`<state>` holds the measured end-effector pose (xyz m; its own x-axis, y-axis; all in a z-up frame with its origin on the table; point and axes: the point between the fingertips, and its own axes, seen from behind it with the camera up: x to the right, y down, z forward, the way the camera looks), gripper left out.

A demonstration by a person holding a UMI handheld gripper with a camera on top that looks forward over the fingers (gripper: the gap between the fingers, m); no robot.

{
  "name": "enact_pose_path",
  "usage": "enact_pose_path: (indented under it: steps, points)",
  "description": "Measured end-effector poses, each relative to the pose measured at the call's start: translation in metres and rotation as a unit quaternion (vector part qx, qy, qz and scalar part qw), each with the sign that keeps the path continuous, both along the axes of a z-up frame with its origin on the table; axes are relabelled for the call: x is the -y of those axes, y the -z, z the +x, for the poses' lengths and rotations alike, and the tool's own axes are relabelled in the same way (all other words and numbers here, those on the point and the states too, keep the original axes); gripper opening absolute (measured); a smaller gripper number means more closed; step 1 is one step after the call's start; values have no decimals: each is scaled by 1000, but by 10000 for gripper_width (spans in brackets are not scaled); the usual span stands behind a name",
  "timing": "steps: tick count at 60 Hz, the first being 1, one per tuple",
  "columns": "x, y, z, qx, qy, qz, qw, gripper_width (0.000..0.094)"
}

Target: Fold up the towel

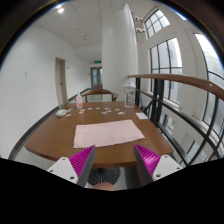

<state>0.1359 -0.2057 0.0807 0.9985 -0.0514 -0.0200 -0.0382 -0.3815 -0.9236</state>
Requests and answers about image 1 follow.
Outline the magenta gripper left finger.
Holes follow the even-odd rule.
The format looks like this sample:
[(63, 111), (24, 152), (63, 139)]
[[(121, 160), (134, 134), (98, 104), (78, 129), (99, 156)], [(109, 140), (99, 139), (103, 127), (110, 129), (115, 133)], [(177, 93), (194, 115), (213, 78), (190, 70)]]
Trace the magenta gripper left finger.
[(95, 156), (96, 147), (92, 145), (70, 158), (61, 157), (48, 169), (48, 172), (84, 187), (87, 183)]

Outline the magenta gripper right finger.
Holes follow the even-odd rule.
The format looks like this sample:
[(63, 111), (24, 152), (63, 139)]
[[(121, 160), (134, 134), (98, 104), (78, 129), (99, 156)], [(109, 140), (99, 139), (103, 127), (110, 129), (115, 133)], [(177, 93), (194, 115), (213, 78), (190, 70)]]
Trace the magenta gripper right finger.
[(182, 169), (169, 155), (160, 156), (137, 144), (134, 145), (133, 153), (137, 162), (137, 171), (142, 186), (160, 180)]

